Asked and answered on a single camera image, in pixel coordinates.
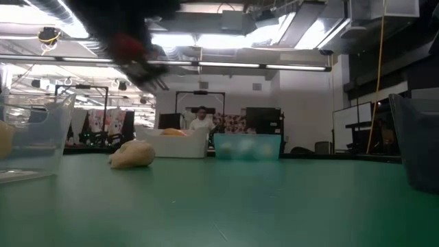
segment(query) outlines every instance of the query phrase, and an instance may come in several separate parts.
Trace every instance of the white ball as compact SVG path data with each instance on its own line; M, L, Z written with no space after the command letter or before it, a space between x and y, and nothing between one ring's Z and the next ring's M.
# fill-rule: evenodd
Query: white ball
M262 155L269 157L273 155L273 149L271 145L265 145L262 147Z
M223 153L230 154L232 152L232 143L223 143L219 148Z
M251 139L244 139L239 143L239 151L242 154L249 153L252 151L255 144L256 143Z

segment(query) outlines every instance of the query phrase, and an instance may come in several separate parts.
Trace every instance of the desk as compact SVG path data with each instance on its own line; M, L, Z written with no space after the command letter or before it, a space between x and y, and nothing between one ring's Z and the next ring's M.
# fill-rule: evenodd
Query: desk
M439 197L402 165L157 159L113 170L64 156L58 176L0 185L2 247L439 246Z

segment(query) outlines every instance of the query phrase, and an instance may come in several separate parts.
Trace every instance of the white wall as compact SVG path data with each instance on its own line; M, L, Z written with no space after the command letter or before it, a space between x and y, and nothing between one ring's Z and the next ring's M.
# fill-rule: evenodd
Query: white wall
M333 128L330 73L281 71L278 107L285 113L285 152L296 146L314 150L318 141L331 141Z
M279 71L270 84L270 100L273 106L280 107L279 93L281 92L281 72Z
M168 76L165 83L171 89L156 95L156 119L158 114L174 113L176 91L199 90L198 75L185 77ZM228 76L203 75L202 81L209 82L209 92L226 93L226 114L241 114L241 109L246 107L272 107L270 101L270 81L265 81L263 76ZM261 83L262 91L253 91L253 83ZM192 95L179 94L177 111L181 113L186 107L206 106L215 108L222 113L221 95Z
M332 68L332 75L334 79L334 110L342 110L348 108L350 105L348 94L344 92L343 85L349 83L349 55L339 55L337 63Z

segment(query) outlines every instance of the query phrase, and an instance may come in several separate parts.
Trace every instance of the clear plastic bin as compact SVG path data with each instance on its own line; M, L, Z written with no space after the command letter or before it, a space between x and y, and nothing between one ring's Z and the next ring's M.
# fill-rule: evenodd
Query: clear plastic bin
M0 183L56 173L74 104L75 95L0 95Z
M439 194L439 100L395 94L389 100L409 184Z
M277 134L215 134L215 157L273 161L279 159L281 136Z

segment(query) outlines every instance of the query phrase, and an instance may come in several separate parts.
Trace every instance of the yellow plush toy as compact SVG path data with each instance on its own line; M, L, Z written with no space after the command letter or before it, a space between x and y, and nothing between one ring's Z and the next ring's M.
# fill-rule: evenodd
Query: yellow plush toy
M181 130L177 130L174 128L168 128L168 129L164 129L160 135L166 135L166 136L173 136L173 137L185 137L186 134L181 131Z
M12 139L14 138L14 127L4 121L0 121L0 159L6 158L12 152Z
M144 141L124 143L114 154L110 155L111 168L129 168L151 165L156 157L154 148Z

